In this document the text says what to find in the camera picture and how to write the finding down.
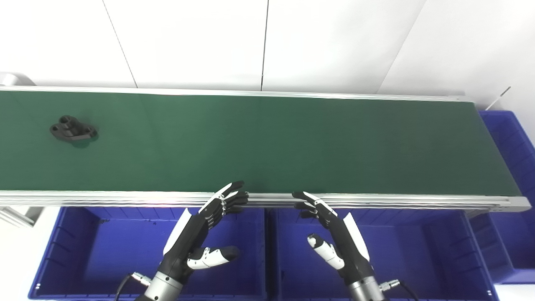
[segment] robotic hand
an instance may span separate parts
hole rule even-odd
[[[238,256],[239,250],[235,246],[200,247],[208,230],[215,227],[225,214],[242,211],[240,205],[245,205],[249,197],[247,192],[237,191],[243,184],[239,181],[226,185],[195,215],[184,210],[164,247],[164,258],[156,275],[136,301],[176,301],[194,270],[222,265]]]
[[[308,236],[308,243],[329,265],[335,268],[349,288],[354,301],[386,301],[383,287],[375,280],[370,265],[368,249],[358,227],[349,213],[343,219],[322,199],[307,193],[294,192],[292,196],[305,200],[295,204],[296,209],[304,210],[302,218],[315,217],[331,233],[335,246],[317,234]]]

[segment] blue plastic bin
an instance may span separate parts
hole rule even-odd
[[[455,210],[338,209],[351,211],[368,247],[378,282],[405,280],[420,300],[497,300],[465,214]],[[307,235],[332,242],[317,220],[295,209],[270,212],[278,300],[349,300],[338,273],[310,247]],[[397,287],[385,296],[407,300]]]
[[[30,299],[112,300],[127,273],[153,277],[163,247],[184,209],[66,207],[29,292]],[[210,230],[204,246],[235,245],[240,256],[225,265],[198,270],[181,300],[265,300],[264,210],[227,215]],[[121,300],[145,291],[132,281]]]
[[[480,115],[518,188],[535,206],[535,150],[510,111]],[[535,283],[535,209],[489,213],[470,220],[496,283]]]

